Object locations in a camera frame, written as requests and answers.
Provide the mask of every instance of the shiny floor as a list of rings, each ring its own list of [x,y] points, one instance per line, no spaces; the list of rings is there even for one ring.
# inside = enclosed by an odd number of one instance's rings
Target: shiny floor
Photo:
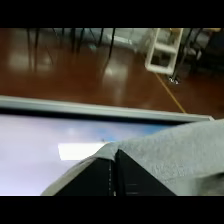
[[[195,74],[179,85],[160,76],[167,91],[129,49],[114,47],[110,60],[108,46],[77,54],[68,40],[42,32],[35,50],[25,29],[0,28],[0,49],[0,95],[224,117],[222,75]]]

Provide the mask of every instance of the screen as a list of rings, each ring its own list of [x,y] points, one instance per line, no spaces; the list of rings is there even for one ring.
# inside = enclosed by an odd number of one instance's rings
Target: screen
[[[0,115],[0,124],[0,195],[40,195],[105,143],[172,127],[15,115]]]

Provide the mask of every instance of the gray fabric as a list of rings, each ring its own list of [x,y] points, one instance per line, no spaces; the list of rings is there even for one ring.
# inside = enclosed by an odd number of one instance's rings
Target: gray fabric
[[[198,195],[204,177],[224,172],[224,120],[181,125],[109,143],[92,158],[123,150],[177,195]]]

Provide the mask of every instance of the white step ladder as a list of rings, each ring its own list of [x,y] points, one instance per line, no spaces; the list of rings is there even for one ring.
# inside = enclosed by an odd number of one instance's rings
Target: white step ladder
[[[171,45],[159,42],[159,34],[162,28],[154,28],[150,33],[150,44],[145,61],[145,67],[147,70],[156,73],[162,73],[171,76],[174,72],[178,50],[180,46],[180,41],[184,28],[170,28],[171,32],[173,29],[174,41]],[[155,50],[169,54],[170,60],[168,66],[154,65],[152,64],[152,58],[154,56]]]

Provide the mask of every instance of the yellow line on floor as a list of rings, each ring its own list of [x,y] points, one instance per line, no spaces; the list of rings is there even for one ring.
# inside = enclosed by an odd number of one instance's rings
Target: yellow line on floor
[[[187,113],[184,108],[181,106],[181,104],[178,102],[178,100],[176,99],[176,97],[173,95],[173,93],[170,91],[170,89],[166,86],[166,84],[163,82],[163,80],[159,77],[159,75],[157,73],[154,73],[157,77],[157,79],[160,81],[160,83],[162,84],[162,86],[165,88],[165,90],[167,91],[167,93],[170,95],[170,97],[173,99],[173,101],[176,103],[176,105],[179,107],[179,109],[183,112],[183,113]]]

